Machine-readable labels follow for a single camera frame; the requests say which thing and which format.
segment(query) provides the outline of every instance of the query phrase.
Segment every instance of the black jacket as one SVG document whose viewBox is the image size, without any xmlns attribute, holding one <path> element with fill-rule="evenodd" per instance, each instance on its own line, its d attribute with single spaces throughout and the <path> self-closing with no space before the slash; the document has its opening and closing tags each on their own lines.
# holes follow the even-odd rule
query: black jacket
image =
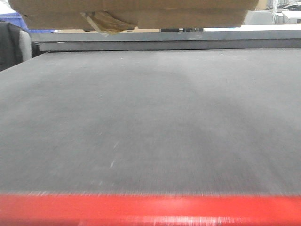
<svg viewBox="0 0 301 226">
<path fill-rule="evenodd" d="M 0 71 L 23 62 L 20 49 L 20 31 L 9 22 L 0 21 Z"/>
</svg>

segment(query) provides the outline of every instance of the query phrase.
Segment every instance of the gray felt surface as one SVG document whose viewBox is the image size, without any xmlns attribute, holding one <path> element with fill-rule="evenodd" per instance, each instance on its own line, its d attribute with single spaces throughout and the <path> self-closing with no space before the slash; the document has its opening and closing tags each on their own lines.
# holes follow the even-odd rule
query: gray felt surface
<svg viewBox="0 0 301 226">
<path fill-rule="evenodd" d="M 48 53 L 0 73 L 0 190 L 301 194 L 301 49 Z"/>
</svg>

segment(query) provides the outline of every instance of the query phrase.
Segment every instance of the metal rail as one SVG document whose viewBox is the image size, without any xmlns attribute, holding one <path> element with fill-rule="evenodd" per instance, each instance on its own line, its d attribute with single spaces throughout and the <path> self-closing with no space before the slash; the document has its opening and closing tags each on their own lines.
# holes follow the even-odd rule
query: metal rail
<svg viewBox="0 0 301 226">
<path fill-rule="evenodd" d="M 301 48 L 301 30 L 32 34 L 42 51 Z"/>
</svg>

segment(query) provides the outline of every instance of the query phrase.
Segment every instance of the cardboard box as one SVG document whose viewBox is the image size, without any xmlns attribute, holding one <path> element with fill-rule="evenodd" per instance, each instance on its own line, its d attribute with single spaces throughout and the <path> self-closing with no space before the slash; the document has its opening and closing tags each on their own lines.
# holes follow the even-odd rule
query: cardboard box
<svg viewBox="0 0 301 226">
<path fill-rule="evenodd" d="M 240 26 L 258 0 L 9 0 L 31 29 Z"/>
</svg>

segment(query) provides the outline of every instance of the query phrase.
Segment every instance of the red edge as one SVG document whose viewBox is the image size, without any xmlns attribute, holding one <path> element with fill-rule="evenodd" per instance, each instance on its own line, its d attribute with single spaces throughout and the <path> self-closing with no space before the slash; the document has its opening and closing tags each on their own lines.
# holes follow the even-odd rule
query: red edge
<svg viewBox="0 0 301 226">
<path fill-rule="evenodd" d="M 0 226 L 301 226 L 301 196 L 0 195 Z"/>
</svg>

